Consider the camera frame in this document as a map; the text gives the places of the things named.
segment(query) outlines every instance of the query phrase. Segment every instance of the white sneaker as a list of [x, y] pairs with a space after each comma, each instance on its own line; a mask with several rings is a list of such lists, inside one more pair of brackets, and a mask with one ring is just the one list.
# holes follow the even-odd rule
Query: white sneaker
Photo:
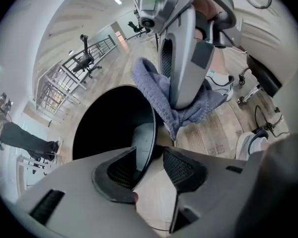
[[233, 81], [234, 77], [228, 75], [227, 82], [223, 82], [224, 75], [220, 75], [213, 70], [209, 70], [206, 76], [207, 81], [210, 83], [212, 90], [227, 95], [226, 101], [229, 101], [233, 96]]
[[56, 155], [59, 155], [61, 153], [62, 146], [63, 146], [63, 139], [62, 139], [62, 137], [59, 137], [58, 145], [59, 145], [59, 148], [58, 148], [58, 151], [56, 152]]
[[261, 151], [262, 142], [267, 142], [268, 133], [261, 130], [257, 134], [252, 132], [243, 133], [239, 136], [236, 144], [236, 159], [247, 161], [254, 152]]

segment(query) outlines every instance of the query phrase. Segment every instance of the wheel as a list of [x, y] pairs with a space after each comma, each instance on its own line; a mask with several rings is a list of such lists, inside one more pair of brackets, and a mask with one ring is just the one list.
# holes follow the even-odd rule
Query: wheel
[[237, 104], [239, 104], [239, 105], [245, 105], [246, 102], [244, 101], [244, 97], [240, 97], [240, 98], [237, 100]]

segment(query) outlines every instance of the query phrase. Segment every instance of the gray pants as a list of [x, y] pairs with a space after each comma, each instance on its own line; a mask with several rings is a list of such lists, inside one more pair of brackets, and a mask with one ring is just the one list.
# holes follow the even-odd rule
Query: gray pants
[[58, 150], [57, 142], [47, 142], [22, 129], [15, 123], [8, 122], [3, 126], [0, 142], [3, 144], [22, 148], [34, 159], [44, 158], [53, 160]]

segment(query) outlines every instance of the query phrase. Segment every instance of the office chair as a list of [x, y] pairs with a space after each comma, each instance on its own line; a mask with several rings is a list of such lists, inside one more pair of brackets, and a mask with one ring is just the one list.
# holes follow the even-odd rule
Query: office chair
[[238, 75], [239, 77], [239, 84], [245, 84], [245, 77], [244, 74], [250, 69], [252, 74], [256, 77], [259, 84], [254, 86], [252, 90], [245, 96], [240, 97], [237, 100], [239, 105], [244, 105], [247, 101], [257, 94], [261, 90], [265, 90], [265, 92], [270, 96], [273, 97], [277, 91], [281, 88], [281, 82], [275, 77], [275, 75], [261, 62], [256, 60], [250, 55], [247, 55], [246, 58], [247, 68], [242, 71], [241, 74]]
[[73, 56], [73, 60], [77, 62], [77, 65], [75, 66], [75, 68], [73, 69], [73, 73], [78, 72], [79, 70], [87, 70], [88, 71], [88, 77], [93, 78], [91, 76], [91, 73], [93, 70], [95, 69], [100, 69], [102, 68], [101, 66], [95, 65], [93, 66], [92, 69], [89, 68], [89, 65], [93, 64], [95, 59], [93, 58], [93, 56], [91, 55], [90, 51], [88, 50], [87, 47], [87, 39], [88, 36], [87, 35], [81, 35], [80, 39], [84, 42], [84, 51], [83, 51], [83, 56], [80, 59], [76, 59], [74, 55]]
[[[144, 29], [143, 26], [135, 26], [135, 24], [131, 21], [128, 22], [128, 25], [134, 30], [135, 33], [139, 33], [139, 36], [141, 36], [141, 34], [143, 33], [142, 30]], [[151, 31], [150, 28], [145, 28], [146, 33], [149, 33]]]

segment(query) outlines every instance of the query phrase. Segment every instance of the gray towel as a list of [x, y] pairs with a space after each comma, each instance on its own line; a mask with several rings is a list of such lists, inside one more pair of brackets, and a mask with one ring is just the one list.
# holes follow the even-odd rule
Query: gray towel
[[175, 140], [180, 127], [201, 122], [210, 111], [224, 103], [227, 97], [212, 91], [205, 79], [193, 103], [176, 110], [169, 104], [170, 78], [158, 74], [149, 60], [137, 59], [131, 77], [167, 125], [172, 140]]

